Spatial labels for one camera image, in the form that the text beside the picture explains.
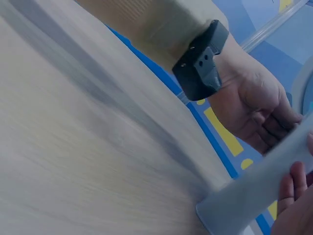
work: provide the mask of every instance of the black wrist strap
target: black wrist strap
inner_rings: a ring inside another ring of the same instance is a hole
[[[221,53],[229,32],[218,20],[195,38],[173,67],[173,73],[189,100],[201,100],[222,86],[213,56]]]

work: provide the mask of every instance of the sleeve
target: sleeve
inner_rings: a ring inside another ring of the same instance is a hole
[[[212,0],[76,1],[167,71],[212,20],[228,27]]]

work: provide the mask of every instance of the wooden table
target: wooden table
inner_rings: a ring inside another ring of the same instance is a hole
[[[230,179],[189,110],[81,7],[38,2],[0,1],[2,234],[206,234],[195,205]]]

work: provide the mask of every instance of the human hand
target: human hand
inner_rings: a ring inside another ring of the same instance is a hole
[[[223,83],[209,97],[215,115],[228,131],[266,154],[302,116],[292,110],[280,82],[231,35],[214,60]]]
[[[308,137],[308,147],[313,155],[313,136]],[[313,174],[305,174],[302,163],[295,163],[280,184],[277,219],[271,235],[313,234]]]

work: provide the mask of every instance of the yellow stripe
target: yellow stripe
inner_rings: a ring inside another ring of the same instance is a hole
[[[282,12],[283,10],[285,10],[285,8],[292,3],[293,3],[293,0],[280,0],[279,12]]]
[[[197,101],[197,104],[198,105],[203,105],[205,103],[205,99],[202,99],[202,100],[198,100]]]
[[[244,148],[240,145],[236,137],[234,137],[229,131],[223,127],[220,121],[215,116],[212,108],[208,108],[204,111],[206,117],[210,120],[215,130],[219,133],[222,140],[225,142],[226,146],[229,148],[230,152],[236,157],[239,155]]]
[[[249,166],[251,166],[253,164],[253,160],[251,160],[251,159],[245,159],[245,160],[243,160],[243,162],[241,163],[241,169],[242,170],[245,170],[245,169],[247,169]]]
[[[270,215],[273,217],[274,220],[276,220],[277,217],[277,201],[275,201],[272,205],[268,207],[268,211]]]

